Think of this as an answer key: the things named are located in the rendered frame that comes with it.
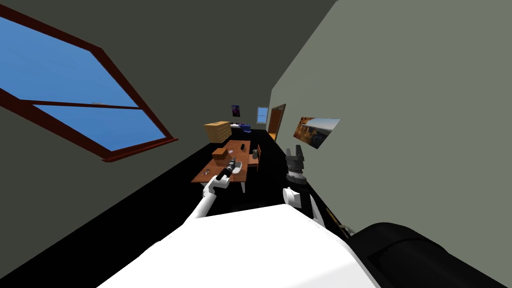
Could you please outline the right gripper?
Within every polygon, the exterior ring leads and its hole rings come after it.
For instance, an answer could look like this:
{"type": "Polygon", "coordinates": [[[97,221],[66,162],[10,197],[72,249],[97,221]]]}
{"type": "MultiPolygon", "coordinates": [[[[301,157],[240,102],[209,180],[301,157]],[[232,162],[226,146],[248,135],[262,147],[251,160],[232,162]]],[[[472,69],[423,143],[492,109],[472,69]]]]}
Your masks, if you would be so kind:
{"type": "Polygon", "coordinates": [[[295,145],[295,155],[292,155],[291,149],[286,149],[287,170],[291,173],[302,173],[304,169],[303,151],[300,144],[295,145]]]}

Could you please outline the brown wooden table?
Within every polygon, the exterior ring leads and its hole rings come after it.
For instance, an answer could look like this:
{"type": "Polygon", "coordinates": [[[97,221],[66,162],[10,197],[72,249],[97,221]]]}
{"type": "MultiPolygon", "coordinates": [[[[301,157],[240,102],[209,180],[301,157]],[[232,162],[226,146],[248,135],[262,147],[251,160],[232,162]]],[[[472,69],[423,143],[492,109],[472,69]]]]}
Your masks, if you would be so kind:
{"type": "Polygon", "coordinates": [[[231,175],[230,182],[239,183],[241,186],[241,191],[244,193],[245,183],[247,182],[250,144],[251,142],[249,140],[229,140],[225,145],[221,147],[228,149],[228,158],[221,161],[215,161],[213,158],[211,158],[209,163],[206,164],[203,169],[201,169],[201,171],[191,182],[200,183],[205,186],[213,176],[216,176],[223,168],[228,165],[232,158],[236,158],[236,161],[242,162],[242,168],[239,173],[231,175]],[[244,150],[241,150],[242,144],[245,144],[244,150]],[[208,174],[202,175],[206,169],[209,169],[210,172],[208,174]]]}

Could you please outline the brown wooden chair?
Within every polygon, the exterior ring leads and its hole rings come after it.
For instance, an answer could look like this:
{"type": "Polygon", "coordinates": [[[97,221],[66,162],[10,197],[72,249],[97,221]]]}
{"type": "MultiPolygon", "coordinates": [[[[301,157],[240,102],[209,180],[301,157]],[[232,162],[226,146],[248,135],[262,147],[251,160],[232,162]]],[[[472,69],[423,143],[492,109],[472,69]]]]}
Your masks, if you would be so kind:
{"type": "Polygon", "coordinates": [[[254,149],[250,154],[247,162],[247,166],[249,168],[255,168],[256,171],[259,169],[260,165],[260,159],[261,159],[261,147],[258,144],[257,148],[254,149]]]}

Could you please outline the orange wooden door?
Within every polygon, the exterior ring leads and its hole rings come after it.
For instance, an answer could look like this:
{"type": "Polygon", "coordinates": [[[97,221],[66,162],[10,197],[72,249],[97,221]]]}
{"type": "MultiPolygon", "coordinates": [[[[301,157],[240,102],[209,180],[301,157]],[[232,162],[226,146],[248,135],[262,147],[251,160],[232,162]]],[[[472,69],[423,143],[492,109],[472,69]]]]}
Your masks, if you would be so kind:
{"type": "Polygon", "coordinates": [[[275,142],[277,140],[277,135],[281,126],[282,118],[284,115],[284,110],[286,108],[286,104],[282,104],[276,107],[273,107],[270,110],[270,117],[268,121],[268,134],[275,142]]]}

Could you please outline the light wooden dresser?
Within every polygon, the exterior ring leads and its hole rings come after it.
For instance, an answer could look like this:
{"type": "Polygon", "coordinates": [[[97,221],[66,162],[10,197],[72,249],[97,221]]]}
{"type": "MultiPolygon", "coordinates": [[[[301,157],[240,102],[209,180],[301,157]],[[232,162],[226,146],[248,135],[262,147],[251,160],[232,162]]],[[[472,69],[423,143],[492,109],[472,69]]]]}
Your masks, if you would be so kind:
{"type": "Polygon", "coordinates": [[[204,125],[210,143],[223,143],[231,135],[231,124],[228,121],[218,121],[204,125]]]}

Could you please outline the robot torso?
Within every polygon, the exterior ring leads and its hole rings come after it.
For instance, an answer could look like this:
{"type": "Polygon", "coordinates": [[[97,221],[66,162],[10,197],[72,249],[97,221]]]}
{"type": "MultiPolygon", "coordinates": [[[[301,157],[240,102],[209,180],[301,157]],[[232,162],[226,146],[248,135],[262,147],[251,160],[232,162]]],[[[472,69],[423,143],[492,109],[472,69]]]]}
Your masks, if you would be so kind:
{"type": "Polygon", "coordinates": [[[381,288],[337,235],[287,204],[186,221],[97,288],[381,288]]]}

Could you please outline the large red-framed window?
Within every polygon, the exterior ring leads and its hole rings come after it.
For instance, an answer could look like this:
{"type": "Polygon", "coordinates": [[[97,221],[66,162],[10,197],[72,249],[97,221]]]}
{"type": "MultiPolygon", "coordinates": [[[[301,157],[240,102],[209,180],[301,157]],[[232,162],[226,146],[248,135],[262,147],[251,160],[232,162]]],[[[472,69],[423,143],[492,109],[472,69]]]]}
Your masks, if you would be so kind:
{"type": "Polygon", "coordinates": [[[176,141],[102,48],[2,4],[0,107],[107,163],[176,141]]]}

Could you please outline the landscape wall painting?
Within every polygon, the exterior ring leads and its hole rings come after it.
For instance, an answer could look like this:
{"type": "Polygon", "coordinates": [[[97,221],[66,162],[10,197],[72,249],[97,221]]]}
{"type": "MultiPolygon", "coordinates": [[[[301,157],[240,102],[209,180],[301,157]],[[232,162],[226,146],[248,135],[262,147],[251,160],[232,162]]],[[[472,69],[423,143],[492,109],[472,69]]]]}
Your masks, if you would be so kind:
{"type": "Polygon", "coordinates": [[[302,117],[293,136],[319,149],[340,121],[339,118],[302,117]]]}

